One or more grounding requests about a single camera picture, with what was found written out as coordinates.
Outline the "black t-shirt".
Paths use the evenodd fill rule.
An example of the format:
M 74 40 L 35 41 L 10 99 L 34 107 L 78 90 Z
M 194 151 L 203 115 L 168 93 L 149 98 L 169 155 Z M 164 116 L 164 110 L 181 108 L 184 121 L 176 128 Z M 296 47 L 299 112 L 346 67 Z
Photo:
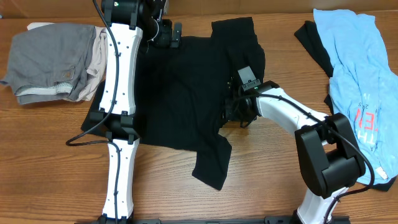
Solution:
M 134 127 L 148 145 L 194 151 L 193 176 L 221 190 L 232 147 L 220 133 L 225 100 L 238 71 L 264 78 L 265 53 L 251 17 L 213 22 L 209 38 L 184 37 L 177 49 L 149 47 L 137 56 Z

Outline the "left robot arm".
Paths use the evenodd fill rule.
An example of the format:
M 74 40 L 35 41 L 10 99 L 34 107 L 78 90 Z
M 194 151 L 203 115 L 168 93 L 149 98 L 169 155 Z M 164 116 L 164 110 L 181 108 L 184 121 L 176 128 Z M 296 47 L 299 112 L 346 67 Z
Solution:
M 103 1 L 101 19 L 109 38 L 106 79 L 96 128 L 106 128 L 109 172 L 106 200 L 97 223 L 132 223 L 132 180 L 140 136 L 134 129 L 136 60 L 142 43 L 171 47 L 179 43 L 168 21 L 168 1 Z

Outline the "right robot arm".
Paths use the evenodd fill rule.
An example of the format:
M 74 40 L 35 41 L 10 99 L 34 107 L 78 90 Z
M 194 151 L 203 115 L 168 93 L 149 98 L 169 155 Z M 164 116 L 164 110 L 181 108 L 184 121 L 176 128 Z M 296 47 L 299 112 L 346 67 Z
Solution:
M 333 210 L 341 197 L 366 172 L 349 120 L 341 113 L 328 116 L 291 98 L 276 83 L 229 81 L 231 95 L 222 119 L 240 121 L 242 128 L 258 117 L 277 123 L 295 138 L 300 173 L 307 186 L 303 202 L 291 215 L 267 216 L 271 223 L 342 223 Z

